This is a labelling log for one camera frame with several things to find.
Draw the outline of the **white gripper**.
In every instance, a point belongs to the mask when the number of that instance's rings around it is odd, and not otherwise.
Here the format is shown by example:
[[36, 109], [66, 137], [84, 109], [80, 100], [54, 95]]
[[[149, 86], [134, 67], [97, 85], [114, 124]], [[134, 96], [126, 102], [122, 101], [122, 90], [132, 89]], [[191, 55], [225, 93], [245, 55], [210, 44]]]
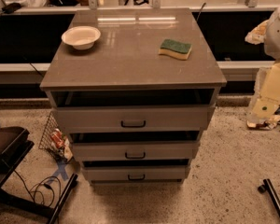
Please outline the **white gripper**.
[[273, 115], [280, 106], [280, 61], [270, 69], [260, 68], [255, 93], [247, 109], [247, 126], [258, 128], [273, 122]]

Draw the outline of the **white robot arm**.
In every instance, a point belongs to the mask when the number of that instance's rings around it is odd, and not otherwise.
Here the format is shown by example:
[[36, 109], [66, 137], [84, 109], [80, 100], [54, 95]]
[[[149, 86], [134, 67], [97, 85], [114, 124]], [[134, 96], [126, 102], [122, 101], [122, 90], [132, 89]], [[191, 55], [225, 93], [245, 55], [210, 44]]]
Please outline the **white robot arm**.
[[265, 53], [274, 58], [259, 90], [255, 90], [247, 113], [247, 126], [257, 128], [269, 121], [280, 106], [280, 6], [268, 20], [250, 31], [245, 41], [254, 45], [263, 43]]

